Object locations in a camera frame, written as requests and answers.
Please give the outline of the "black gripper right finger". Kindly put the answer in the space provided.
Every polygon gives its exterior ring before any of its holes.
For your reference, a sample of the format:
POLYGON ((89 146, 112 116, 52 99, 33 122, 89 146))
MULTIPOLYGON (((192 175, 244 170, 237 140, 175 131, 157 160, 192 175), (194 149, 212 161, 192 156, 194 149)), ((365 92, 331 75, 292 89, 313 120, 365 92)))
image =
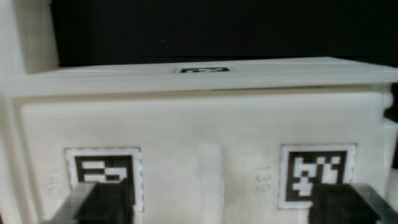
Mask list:
POLYGON ((310 224, 398 224, 398 211, 368 184, 313 187, 310 224))

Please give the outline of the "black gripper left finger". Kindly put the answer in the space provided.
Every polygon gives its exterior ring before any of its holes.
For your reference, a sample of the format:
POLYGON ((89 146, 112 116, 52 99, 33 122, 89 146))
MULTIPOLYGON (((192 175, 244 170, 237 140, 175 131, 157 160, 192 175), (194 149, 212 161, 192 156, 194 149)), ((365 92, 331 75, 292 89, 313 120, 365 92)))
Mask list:
POLYGON ((50 224, 134 224, 134 203, 128 179, 118 183, 80 183, 50 224))

